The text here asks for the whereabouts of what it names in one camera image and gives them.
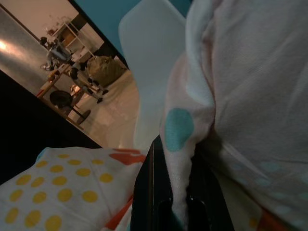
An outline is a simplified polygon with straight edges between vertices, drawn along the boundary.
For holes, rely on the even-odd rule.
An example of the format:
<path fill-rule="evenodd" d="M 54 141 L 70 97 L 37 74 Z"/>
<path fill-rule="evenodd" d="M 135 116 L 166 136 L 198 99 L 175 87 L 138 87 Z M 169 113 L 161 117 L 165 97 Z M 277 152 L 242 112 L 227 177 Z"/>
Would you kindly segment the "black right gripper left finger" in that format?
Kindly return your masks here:
<path fill-rule="evenodd" d="M 152 142 L 134 185 L 130 229 L 171 230 L 172 191 L 161 141 Z"/>

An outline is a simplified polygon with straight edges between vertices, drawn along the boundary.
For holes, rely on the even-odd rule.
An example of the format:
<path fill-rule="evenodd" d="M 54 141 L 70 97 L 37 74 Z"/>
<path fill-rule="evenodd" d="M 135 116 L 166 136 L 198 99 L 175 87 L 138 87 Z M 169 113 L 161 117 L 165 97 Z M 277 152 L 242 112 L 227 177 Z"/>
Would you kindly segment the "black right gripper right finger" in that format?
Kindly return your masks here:
<path fill-rule="evenodd" d="M 234 226 L 220 187 L 200 145 L 191 158 L 187 187 L 188 230 L 233 231 Z"/>

